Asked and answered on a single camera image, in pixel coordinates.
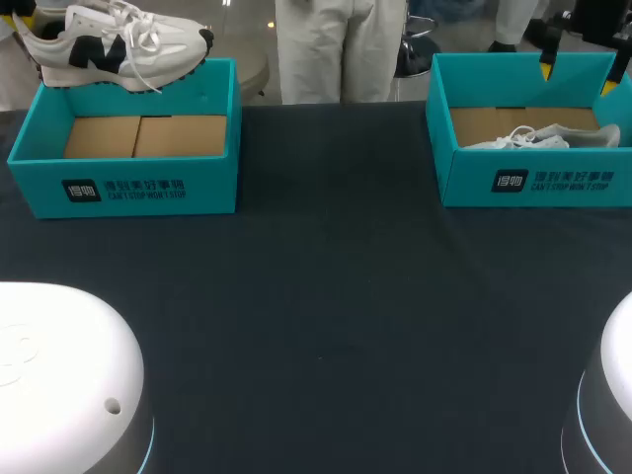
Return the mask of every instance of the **black logo square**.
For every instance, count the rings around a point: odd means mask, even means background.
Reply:
[[[63,180],[61,185],[71,202],[99,202],[99,190],[93,180]]]
[[[529,170],[498,170],[492,193],[519,193],[524,189]]]

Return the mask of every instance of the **white shoelace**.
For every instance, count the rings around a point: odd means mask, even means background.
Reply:
[[[528,133],[531,133],[531,136],[518,134],[518,132],[523,129],[528,130]],[[498,137],[498,139],[494,142],[492,147],[501,149],[501,148],[505,148],[510,143],[513,143],[518,148],[533,148],[535,147],[535,144],[533,143],[534,139],[535,139],[535,129],[531,128],[530,126],[521,125],[518,128],[516,128],[512,133],[510,133],[508,136]]]
[[[149,84],[138,72],[133,52],[138,47],[147,52],[160,49],[160,38],[154,25],[154,14],[146,13],[123,0],[111,0],[108,9],[117,25],[103,29],[104,35],[121,35],[125,41],[125,52],[134,75],[149,89],[162,94]]]

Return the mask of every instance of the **small hole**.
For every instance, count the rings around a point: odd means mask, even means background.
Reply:
[[[116,398],[109,398],[106,400],[106,410],[112,413],[113,415],[118,415],[120,413],[120,403]]]

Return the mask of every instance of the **white pants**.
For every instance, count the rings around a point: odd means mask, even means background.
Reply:
[[[0,39],[0,112],[28,109],[39,86],[35,65],[18,42]]]
[[[385,101],[405,11],[406,0],[276,0],[283,103]]]
[[[496,15],[496,41],[518,44],[529,20],[542,18],[550,0],[501,0]]]

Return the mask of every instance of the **dark blue tablecloth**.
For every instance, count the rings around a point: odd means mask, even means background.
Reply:
[[[0,166],[0,279],[129,322],[165,472],[563,472],[632,212],[444,209],[419,103],[245,109],[242,146],[224,216],[36,221]]]

